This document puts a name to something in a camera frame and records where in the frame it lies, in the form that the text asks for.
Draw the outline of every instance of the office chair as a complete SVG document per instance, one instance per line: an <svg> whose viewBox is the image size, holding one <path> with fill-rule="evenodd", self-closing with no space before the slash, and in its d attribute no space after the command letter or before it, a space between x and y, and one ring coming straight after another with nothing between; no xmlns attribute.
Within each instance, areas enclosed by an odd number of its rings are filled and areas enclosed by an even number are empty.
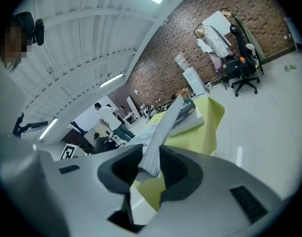
<svg viewBox="0 0 302 237"><path fill-rule="evenodd" d="M234 77L242 76L241 80L232 83L231 88L234 88L234 85L239 84L239 87L235 91L236 97L239 95L238 91L245 84L252 87L254 89L254 93L257 94L258 93L257 88L250 82L254 81L254 80L259 82L259 78L258 77L246 78L249 75L249 73L253 73L256 71L256 63L255 63L253 57L246 50L241 29L238 26L231 24L230 32L235 35L236 40L239 45L240 54L246 60L245 63L242 63L239 59L236 59L236 60L233 59L230 61L228 59L228 61L226 61L226 72L228 74L228 77L234 78Z"/></svg>

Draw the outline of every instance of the yellow-green cloth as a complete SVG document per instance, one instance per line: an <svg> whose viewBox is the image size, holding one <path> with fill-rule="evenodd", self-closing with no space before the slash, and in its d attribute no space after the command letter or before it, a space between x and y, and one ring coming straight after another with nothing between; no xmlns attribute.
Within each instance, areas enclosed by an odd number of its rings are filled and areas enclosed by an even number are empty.
<svg viewBox="0 0 302 237"><path fill-rule="evenodd" d="M210 97L197 99L194 103L205 123L169 137L165 145L210 155L216 149L216 129L224 115L224 107ZM154 115L149 122L154 122L157 119L160 121L164 114L165 112ZM142 183L135 181L133 184L144 199L155 210L158 210L160 195L165 190L163 173L161 173L160 178L151 178Z"/></svg>

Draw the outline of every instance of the man in white shirt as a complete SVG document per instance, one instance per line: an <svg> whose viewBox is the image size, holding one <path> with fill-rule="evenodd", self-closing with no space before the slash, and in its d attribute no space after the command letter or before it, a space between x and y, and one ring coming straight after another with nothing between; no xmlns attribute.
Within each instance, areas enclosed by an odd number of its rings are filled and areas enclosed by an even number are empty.
<svg viewBox="0 0 302 237"><path fill-rule="evenodd" d="M135 135L131 133L120 120L118 120L116 108L109 106L101 107L101 104L95 103L95 109L98 111L97 116L99 122L105 127L110 128L120 139L129 142L135 137Z"/></svg>

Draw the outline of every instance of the white floor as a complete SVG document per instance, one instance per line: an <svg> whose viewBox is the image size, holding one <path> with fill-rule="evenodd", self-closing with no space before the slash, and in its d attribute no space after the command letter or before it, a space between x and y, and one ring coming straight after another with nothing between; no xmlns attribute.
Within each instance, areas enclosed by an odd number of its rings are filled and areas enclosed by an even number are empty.
<svg viewBox="0 0 302 237"><path fill-rule="evenodd" d="M138 119L137 121L135 121L131 124L132 128L129 128L129 130L134 135L139 135L142 132L143 128L145 127L146 122L147 122L147 119L142 116L142 118Z"/></svg>
<svg viewBox="0 0 302 237"><path fill-rule="evenodd" d="M285 65L296 70L284 71ZM290 53L263 66L253 82L234 89L214 86L210 97L225 107L213 156L229 160L270 186L282 199L294 194L302 179L302 54ZM139 131L145 120L133 126ZM132 189L136 224L147 224L155 211Z"/></svg>

